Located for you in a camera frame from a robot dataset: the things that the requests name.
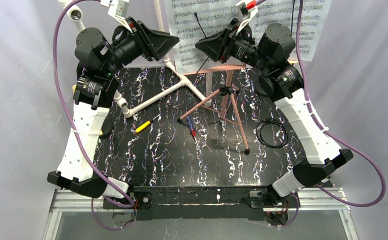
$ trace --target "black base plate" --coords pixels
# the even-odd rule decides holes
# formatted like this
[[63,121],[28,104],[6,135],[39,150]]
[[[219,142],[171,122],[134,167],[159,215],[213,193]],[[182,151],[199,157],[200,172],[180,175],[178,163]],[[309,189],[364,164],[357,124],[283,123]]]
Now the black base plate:
[[[262,208],[272,205],[261,205],[262,208],[250,208],[241,203],[241,198],[250,191],[264,190],[263,187],[134,187],[138,199],[137,220],[153,219],[222,219],[242,218],[251,221],[264,220]],[[123,199],[116,201],[127,203]],[[290,208],[297,205],[295,198],[287,198]],[[104,209],[119,209],[118,206],[104,201]]]

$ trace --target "paper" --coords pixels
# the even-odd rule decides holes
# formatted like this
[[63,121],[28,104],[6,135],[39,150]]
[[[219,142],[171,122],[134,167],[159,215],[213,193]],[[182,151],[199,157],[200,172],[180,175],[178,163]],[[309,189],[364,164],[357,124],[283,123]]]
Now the paper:
[[[165,9],[170,34],[180,41],[173,48],[176,70],[180,74],[196,72],[207,56],[195,48],[195,43],[204,38],[194,13],[207,36],[218,33],[233,18],[242,20],[241,11],[235,7],[239,0],[166,0]],[[301,21],[300,51],[303,60],[311,61],[319,41],[332,0],[305,0]],[[267,0],[259,5],[259,12],[250,21],[253,37],[259,43],[264,30],[271,23],[281,23],[291,28],[292,0]],[[296,22],[299,0],[294,7],[293,38],[296,34]],[[290,59],[296,59],[295,50]],[[231,57],[225,64],[242,65]],[[202,70],[222,65],[208,60]]]
[[[331,2],[332,0],[304,1],[299,43],[302,60],[312,61]],[[296,29],[299,7],[300,1],[296,0],[292,26],[292,37],[294,39],[297,34]],[[253,31],[253,37],[256,38],[256,43],[260,42],[264,30],[269,24],[280,23],[291,28],[292,0],[267,0],[259,5],[258,8],[258,14],[249,24]],[[295,49],[291,53],[289,59],[297,59]]]

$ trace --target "gray curtain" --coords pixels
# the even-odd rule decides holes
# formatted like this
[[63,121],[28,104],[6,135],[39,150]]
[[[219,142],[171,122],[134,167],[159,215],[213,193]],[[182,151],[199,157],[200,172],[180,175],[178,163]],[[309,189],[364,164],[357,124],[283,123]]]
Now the gray curtain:
[[[111,35],[117,23],[106,8],[92,2],[80,7],[87,27]],[[45,230],[54,189],[46,174],[58,166],[69,134],[52,74],[52,36],[60,11],[55,0],[0,1],[0,239],[41,239]],[[157,28],[151,0],[131,1],[129,13]],[[69,107],[75,37],[65,20],[59,73]],[[157,65],[139,58],[132,66]],[[324,123],[373,157],[385,174],[385,199],[374,207],[353,207],[352,217],[361,239],[388,239],[388,1],[333,0],[306,69]],[[354,202],[372,200],[379,192],[377,175],[360,157],[332,179]]]
[[[86,27],[111,37],[117,21],[97,2],[83,2]],[[70,125],[58,101],[52,63],[53,31],[62,8],[56,0],[0,1],[0,239],[41,239],[56,170]],[[129,13],[157,29],[154,5],[131,1]],[[61,89],[72,109],[76,79],[76,28],[64,19],[58,42]],[[131,66],[162,66],[142,57]]]
[[[352,207],[359,238],[388,239],[388,1],[333,0],[307,72],[311,99],[330,132],[371,156],[387,182],[382,202]],[[380,191],[376,172],[357,155],[333,181],[356,203]]]

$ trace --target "marble surface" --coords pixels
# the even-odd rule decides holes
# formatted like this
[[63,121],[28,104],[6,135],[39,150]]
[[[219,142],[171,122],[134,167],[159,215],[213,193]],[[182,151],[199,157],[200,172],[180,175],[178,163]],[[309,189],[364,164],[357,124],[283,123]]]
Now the marble surface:
[[[188,78],[203,93],[204,74]],[[237,97],[238,110],[251,150],[245,155],[238,127],[219,120],[217,113],[200,108],[191,114],[196,125],[200,151],[184,125],[176,119],[199,103],[199,99],[182,87],[172,94],[125,119],[114,104],[108,119],[114,125],[111,135],[98,143],[95,164],[108,176],[135,186],[259,186],[268,185],[304,158],[305,153],[291,126],[275,104],[255,94],[253,84],[258,78],[254,70],[238,70],[233,82],[241,88]],[[177,83],[178,78],[167,68],[127,68],[120,72],[119,91],[129,106],[137,106],[162,90]],[[214,72],[213,90],[221,87],[226,72]],[[220,109],[223,97],[212,101],[212,108]],[[141,133],[135,129],[147,120],[160,115]],[[226,115],[235,120],[232,107]],[[276,118],[289,132],[289,144],[273,149],[263,146],[255,135],[257,123]],[[280,142],[278,127],[267,126],[265,140]]]

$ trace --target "blue screwdriver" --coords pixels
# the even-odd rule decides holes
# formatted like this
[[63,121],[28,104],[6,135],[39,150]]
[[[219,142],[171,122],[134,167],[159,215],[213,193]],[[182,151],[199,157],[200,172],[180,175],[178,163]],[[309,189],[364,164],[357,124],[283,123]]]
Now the blue screwdriver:
[[195,128],[192,123],[191,117],[186,116],[186,123],[188,124],[189,131],[191,132],[192,138],[194,138],[195,144],[197,145],[197,151],[200,151],[200,146],[198,145],[197,139],[195,138]]

